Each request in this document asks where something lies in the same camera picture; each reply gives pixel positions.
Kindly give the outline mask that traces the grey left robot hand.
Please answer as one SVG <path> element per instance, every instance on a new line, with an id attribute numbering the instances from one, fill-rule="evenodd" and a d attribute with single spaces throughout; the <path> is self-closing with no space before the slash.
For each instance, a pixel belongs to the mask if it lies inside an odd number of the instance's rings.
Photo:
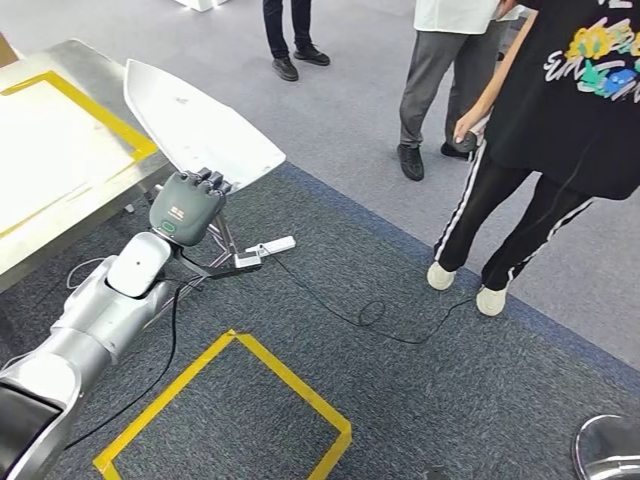
<path id="1" fill-rule="evenodd" d="M 226 202 L 232 185 L 217 171 L 178 171 L 170 176 L 149 211 L 151 227 L 175 244 L 202 241 Z"/>

